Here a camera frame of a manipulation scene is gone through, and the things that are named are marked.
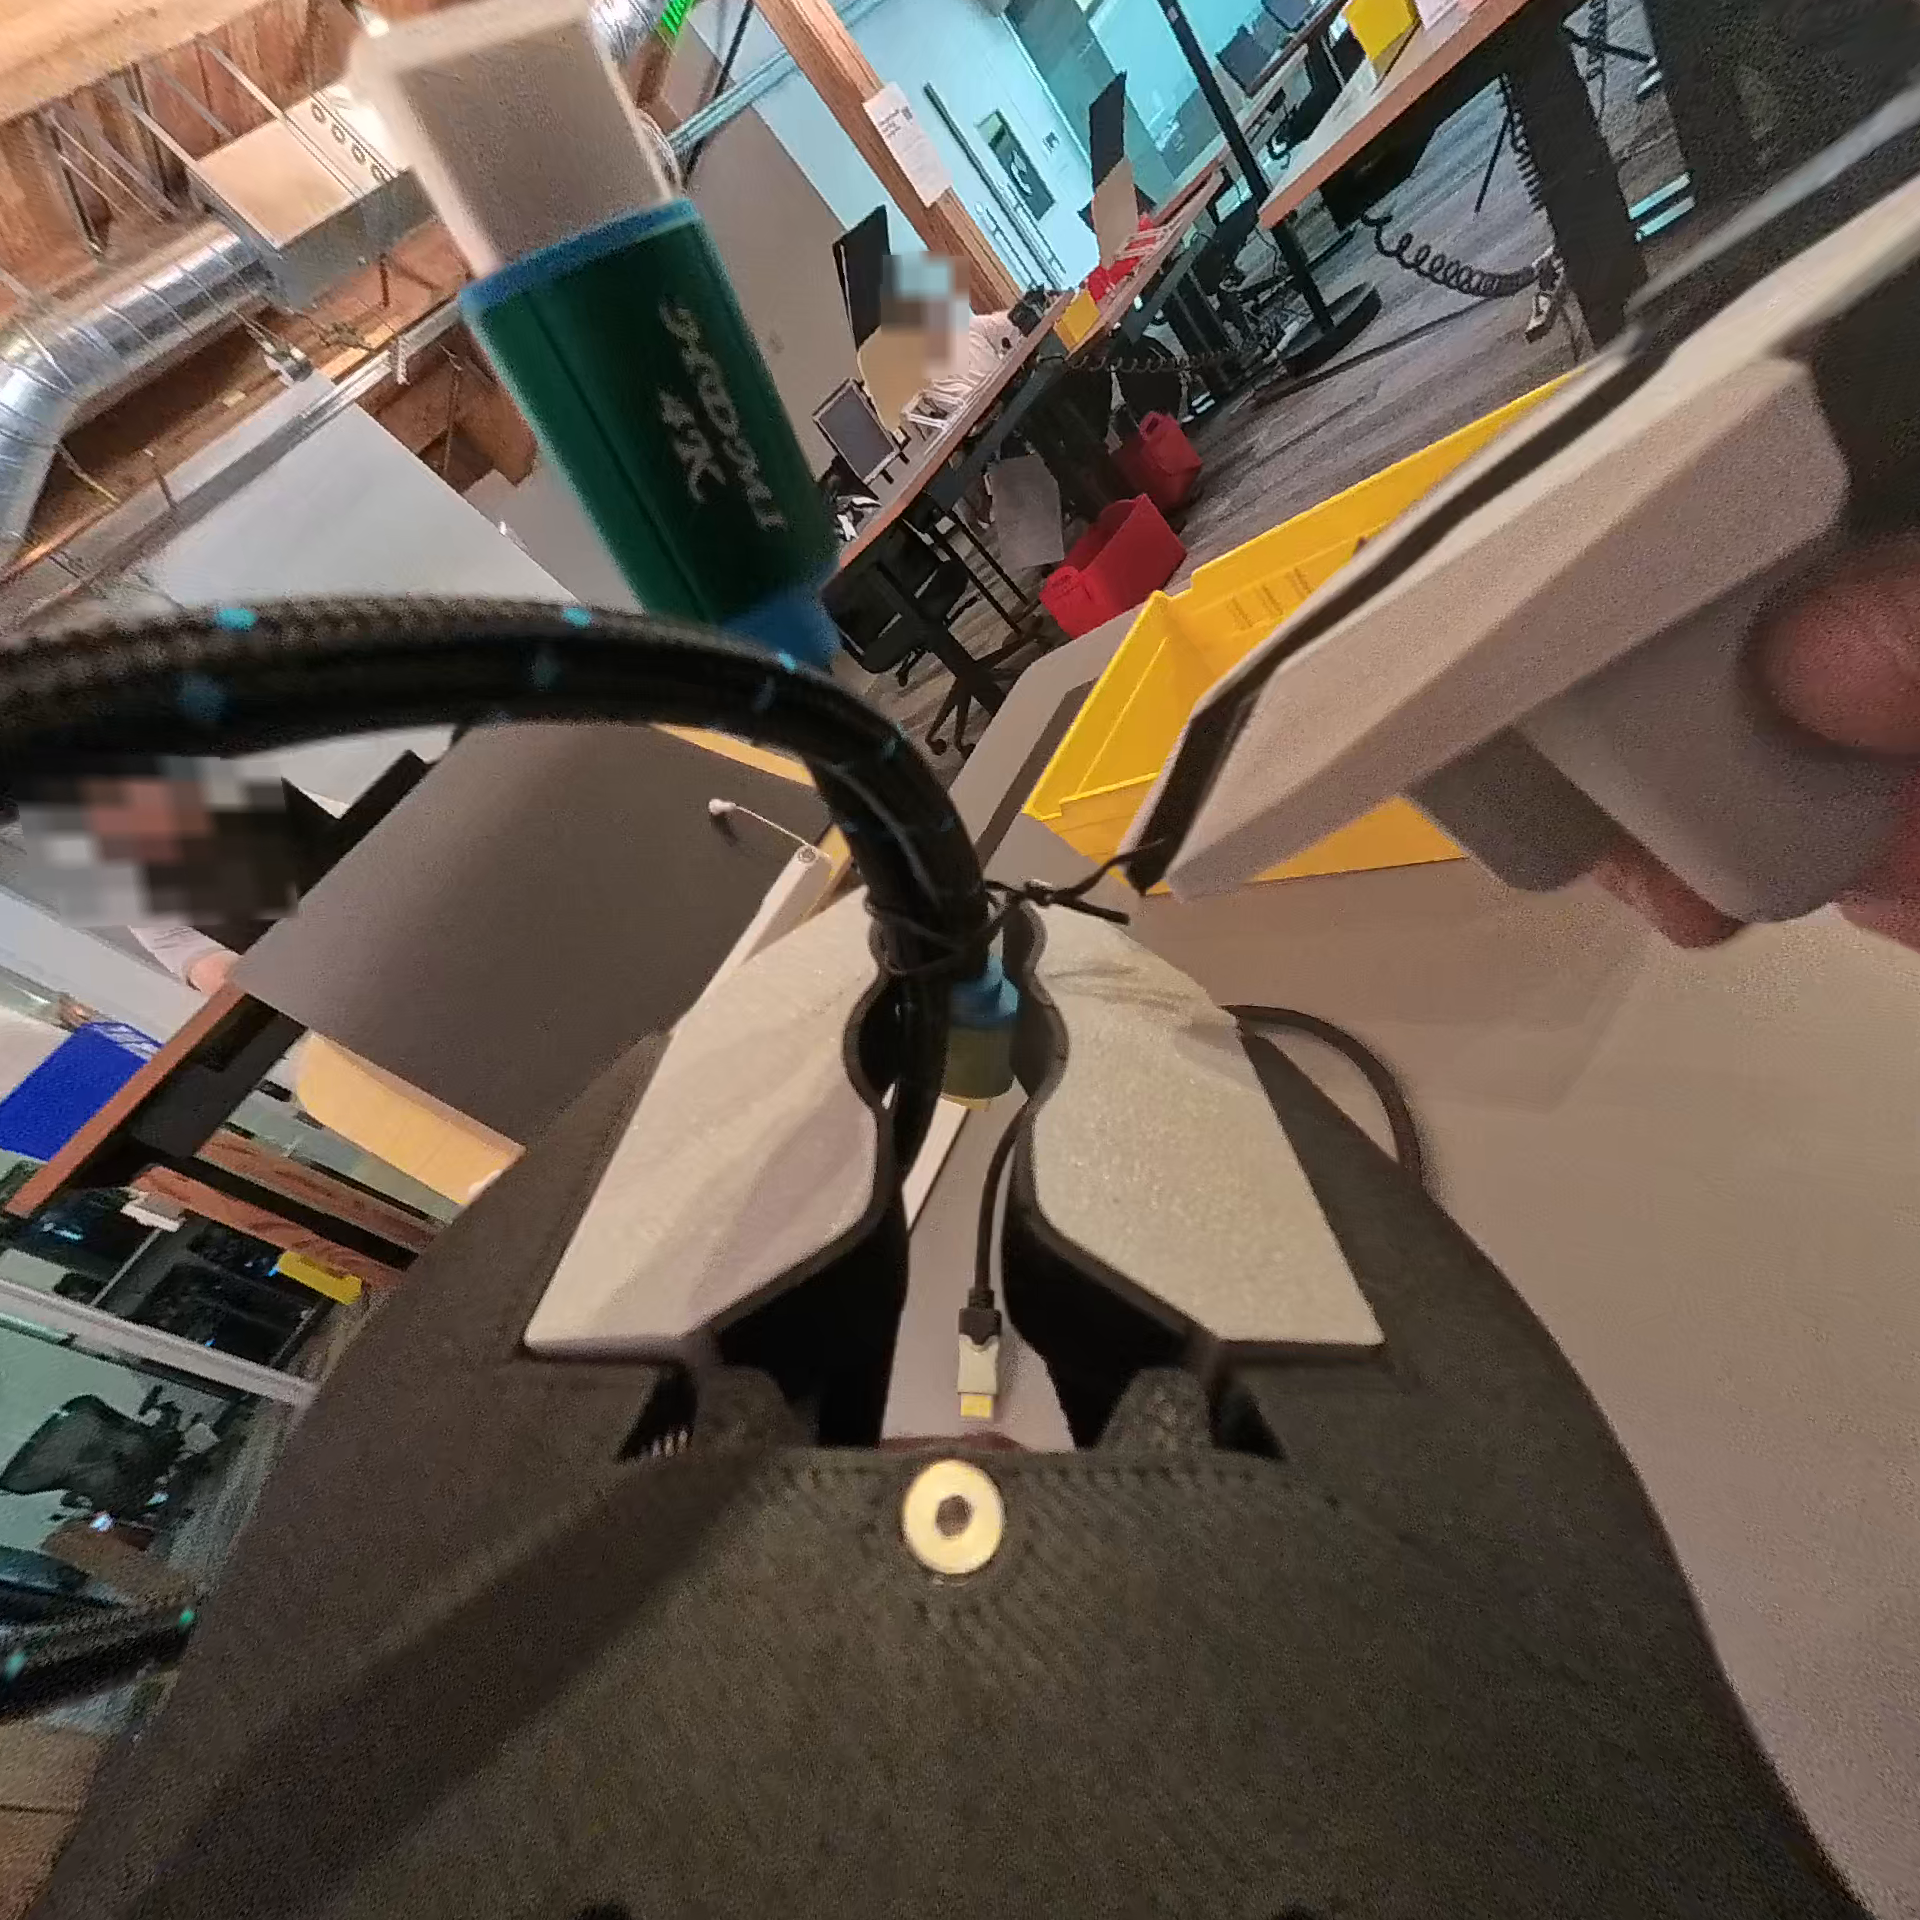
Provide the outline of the blue-flecked HDMI cable green plugs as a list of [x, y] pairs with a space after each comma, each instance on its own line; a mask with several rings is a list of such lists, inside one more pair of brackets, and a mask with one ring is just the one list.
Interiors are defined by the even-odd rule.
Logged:
[[[714, 242], [574, 5], [460, 7], [354, 56], [464, 252], [467, 324], [641, 616], [529, 601], [241, 596], [4, 650], [4, 799], [204, 801], [228, 760], [420, 723], [671, 723], [804, 760], [874, 900], [974, 931], [988, 895], [927, 760], [828, 682], [832, 531]], [[974, 984], [890, 980], [880, 1089], [922, 1151]]]

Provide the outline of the black twist tie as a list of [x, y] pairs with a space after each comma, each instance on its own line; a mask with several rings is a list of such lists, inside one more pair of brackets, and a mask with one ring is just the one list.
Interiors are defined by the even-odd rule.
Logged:
[[1006, 931], [1028, 909], [1062, 909], [1088, 922], [1129, 929], [1134, 915], [1126, 907], [1099, 904], [1094, 887], [1106, 873], [1065, 885], [1047, 881], [990, 881], [988, 915], [974, 931], [955, 931], [946, 923], [922, 923], [902, 907], [866, 900], [874, 927], [880, 970], [895, 980], [939, 980], [945, 985], [969, 985], [982, 980], [990, 964], [1002, 961]]

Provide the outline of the brown top black frame desk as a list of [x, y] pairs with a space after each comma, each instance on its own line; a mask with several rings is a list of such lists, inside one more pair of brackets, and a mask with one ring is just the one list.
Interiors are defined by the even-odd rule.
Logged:
[[121, 1192], [394, 1285], [442, 1226], [346, 1175], [310, 1168], [234, 1132], [243, 1100], [305, 1026], [241, 988], [219, 988], [75, 1137], [4, 1203], [28, 1220], [74, 1194]]

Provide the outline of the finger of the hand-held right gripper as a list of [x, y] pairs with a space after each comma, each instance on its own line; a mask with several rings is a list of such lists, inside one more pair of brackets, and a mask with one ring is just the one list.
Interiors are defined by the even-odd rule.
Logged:
[[[1380, 595], [1415, 560], [1433, 552], [1448, 531], [1513, 489], [1524, 474], [1543, 466], [1560, 449], [1591, 433], [1670, 364], [1679, 367], [1681, 380], [1690, 386], [1763, 356], [1809, 364], [1818, 335], [1872, 292], [1915, 292], [1915, 183], [1886, 193], [1809, 249], [1785, 256], [1771, 273], [1738, 290], [1714, 283], [1714, 273], [1730, 263], [1728, 256], [1703, 259], [1691, 279], [1672, 283], [1667, 292], [1683, 297], [1681, 305], [1646, 314], [1615, 351], [1575, 375], [1564, 391], [1534, 407], [1452, 472], [1212, 685], [1193, 709], [1176, 754], [1127, 833], [1127, 879], [1140, 895], [1166, 887], [1170, 849], [1184, 837], [1200, 801], [1209, 794], [1212, 777], [1236, 741], [1276, 661], [1331, 634], [1344, 616]], [[1771, 715], [1780, 717], [1768, 700], [1763, 701]], [[1854, 761], [1857, 879], [1872, 847], [1892, 828], [1904, 770], [1886, 760], [1820, 744], [1791, 723], [1787, 727], [1806, 744]], [[1562, 890], [1609, 849], [1632, 841], [1511, 733], [1497, 736], [1458, 765], [1418, 787], [1412, 799], [1390, 801], [1415, 808], [1484, 869], [1529, 891]]]
[[1276, 661], [1166, 887], [1232, 887], [1497, 736], [1738, 922], [1854, 882], [1854, 761], [1769, 714], [1750, 645], [1851, 474], [1809, 364], [1679, 367]]

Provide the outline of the black floor lamp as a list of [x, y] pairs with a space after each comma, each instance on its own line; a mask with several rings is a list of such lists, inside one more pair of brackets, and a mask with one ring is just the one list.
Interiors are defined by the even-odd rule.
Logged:
[[[1271, 193], [1271, 183], [1260, 163], [1254, 140], [1244, 132], [1236, 113], [1216, 83], [1209, 56], [1180, 2], [1156, 2], [1162, 17], [1180, 43], [1184, 59], [1203, 92], [1216, 129], [1228, 143], [1239, 178], [1247, 183], [1248, 202], [1255, 212]], [[1267, 236], [1280, 252], [1280, 263], [1291, 290], [1305, 303], [1307, 317], [1280, 338], [1279, 369], [1291, 381], [1304, 381], [1307, 375], [1332, 369], [1339, 355], [1352, 351], [1359, 338], [1380, 321], [1384, 303], [1371, 283], [1359, 283], [1346, 292], [1329, 300], [1322, 281], [1314, 276], [1313, 259], [1296, 231], [1289, 226], [1289, 215], [1280, 225], [1267, 229]]]

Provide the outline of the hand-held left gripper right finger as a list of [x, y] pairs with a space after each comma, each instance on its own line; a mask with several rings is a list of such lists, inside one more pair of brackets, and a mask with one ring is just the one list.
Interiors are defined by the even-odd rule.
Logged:
[[1386, 1332], [1241, 1039], [1127, 931], [1028, 906], [1008, 935], [1024, 1106], [1008, 1311], [1071, 1440], [1146, 1373], [1219, 1409], [1250, 1367], [1374, 1360]]

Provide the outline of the blue storage box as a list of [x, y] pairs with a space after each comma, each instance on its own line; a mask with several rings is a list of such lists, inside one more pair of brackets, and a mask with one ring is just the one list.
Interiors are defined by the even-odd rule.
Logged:
[[161, 1051], [121, 1023], [87, 1023], [2, 1098], [2, 1152], [46, 1164]]

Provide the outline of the wooden board stand white base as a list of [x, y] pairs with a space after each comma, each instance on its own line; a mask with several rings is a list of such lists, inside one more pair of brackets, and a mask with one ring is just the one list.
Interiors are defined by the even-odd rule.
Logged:
[[739, 945], [854, 885], [807, 773], [687, 727], [472, 732], [264, 935], [321, 1128], [450, 1218]]

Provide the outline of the black mesh chair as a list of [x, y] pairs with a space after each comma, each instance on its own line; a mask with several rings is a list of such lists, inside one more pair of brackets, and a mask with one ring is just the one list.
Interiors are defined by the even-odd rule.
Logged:
[[75, 1397], [4, 1460], [8, 1498], [63, 1498], [126, 1520], [163, 1496], [186, 1452], [182, 1405], [152, 1392], [139, 1412]]

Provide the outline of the grey hanging board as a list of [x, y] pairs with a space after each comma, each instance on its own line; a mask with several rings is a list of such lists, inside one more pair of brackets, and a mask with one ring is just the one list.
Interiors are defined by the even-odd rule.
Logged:
[[988, 472], [994, 553], [1010, 571], [1050, 571], [1065, 560], [1065, 506], [1039, 453], [996, 460]]

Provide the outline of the person's right hand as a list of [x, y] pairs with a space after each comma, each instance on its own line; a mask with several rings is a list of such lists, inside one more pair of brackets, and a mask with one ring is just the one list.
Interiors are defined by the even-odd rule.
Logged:
[[1918, 952], [1918, 539], [1891, 535], [1826, 568], [1751, 636], [1761, 688], [1820, 741], [1907, 770], [1900, 819], [1872, 847], [1843, 920]]

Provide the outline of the low red basket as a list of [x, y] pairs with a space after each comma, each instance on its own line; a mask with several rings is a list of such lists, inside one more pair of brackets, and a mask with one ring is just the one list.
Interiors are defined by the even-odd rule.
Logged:
[[1186, 564], [1186, 545], [1151, 493], [1112, 504], [1040, 587], [1071, 641], [1138, 609]]

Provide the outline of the yellow plastic bin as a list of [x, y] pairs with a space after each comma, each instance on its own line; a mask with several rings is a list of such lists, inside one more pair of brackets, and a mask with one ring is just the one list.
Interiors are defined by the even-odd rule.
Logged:
[[1086, 859], [1113, 857], [1200, 697], [1364, 545], [1569, 381], [1558, 375], [1286, 519], [1199, 568], [1186, 587], [1152, 592], [1028, 791], [1024, 817]]

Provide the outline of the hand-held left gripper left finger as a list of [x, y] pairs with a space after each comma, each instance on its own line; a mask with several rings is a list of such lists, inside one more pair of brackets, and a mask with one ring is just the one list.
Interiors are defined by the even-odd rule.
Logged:
[[532, 1311], [531, 1356], [754, 1369], [820, 1440], [880, 1437], [907, 1285], [888, 993], [866, 906], [839, 900], [690, 1008]]

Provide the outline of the grey desk monitor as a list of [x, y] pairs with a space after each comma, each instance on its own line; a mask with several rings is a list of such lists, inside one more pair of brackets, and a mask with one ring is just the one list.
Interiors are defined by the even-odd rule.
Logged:
[[814, 425], [858, 482], [871, 482], [902, 456], [902, 444], [858, 378], [844, 380], [814, 409]]

